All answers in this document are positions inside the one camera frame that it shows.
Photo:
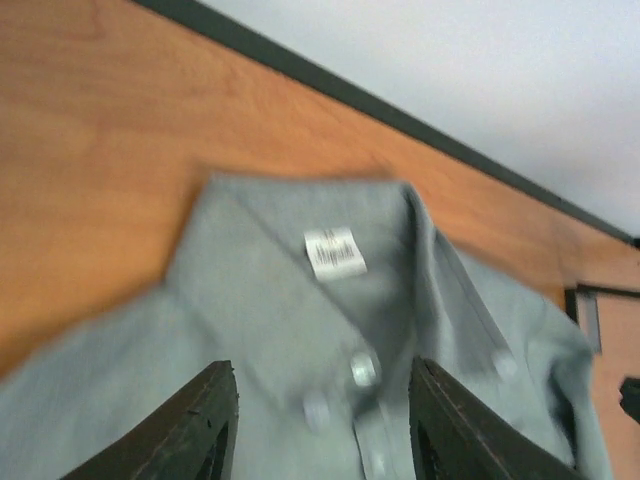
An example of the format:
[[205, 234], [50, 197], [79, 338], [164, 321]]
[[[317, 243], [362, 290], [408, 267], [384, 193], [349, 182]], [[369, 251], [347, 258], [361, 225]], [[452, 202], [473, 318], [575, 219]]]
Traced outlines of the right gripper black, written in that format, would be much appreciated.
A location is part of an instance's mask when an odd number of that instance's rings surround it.
[[625, 377], [619, 387], [619, 405], [627, 415], [640, 415], [640, 379]]

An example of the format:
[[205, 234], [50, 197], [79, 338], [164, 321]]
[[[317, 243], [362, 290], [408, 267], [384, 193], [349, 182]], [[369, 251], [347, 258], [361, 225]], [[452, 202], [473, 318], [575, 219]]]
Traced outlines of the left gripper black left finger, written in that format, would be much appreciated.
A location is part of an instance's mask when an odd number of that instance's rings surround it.
[[232, 364], [216, 361], [67, 479], [229, 479], [239, 395]]

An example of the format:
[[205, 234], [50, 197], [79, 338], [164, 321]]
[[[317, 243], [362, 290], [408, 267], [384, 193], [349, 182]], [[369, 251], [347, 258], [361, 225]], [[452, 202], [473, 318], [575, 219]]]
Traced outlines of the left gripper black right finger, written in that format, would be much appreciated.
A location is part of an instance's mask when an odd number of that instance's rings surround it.
[[580, 479], [432, 360], [412, 361], [410, 436], [420, 480]]

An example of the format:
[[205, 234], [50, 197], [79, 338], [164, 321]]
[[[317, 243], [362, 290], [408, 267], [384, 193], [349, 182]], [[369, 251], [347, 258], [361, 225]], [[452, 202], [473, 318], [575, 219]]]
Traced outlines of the grey button-up shirt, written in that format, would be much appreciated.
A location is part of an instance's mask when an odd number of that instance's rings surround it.
[[228, 360], [234, 478], [411, 479], [415, 356], [584, 477], [611, 477], [581, 330], [454, 247], [410, 185], [220, 176], [162, 281], [2, 382], [1, 475], [67, 474]]

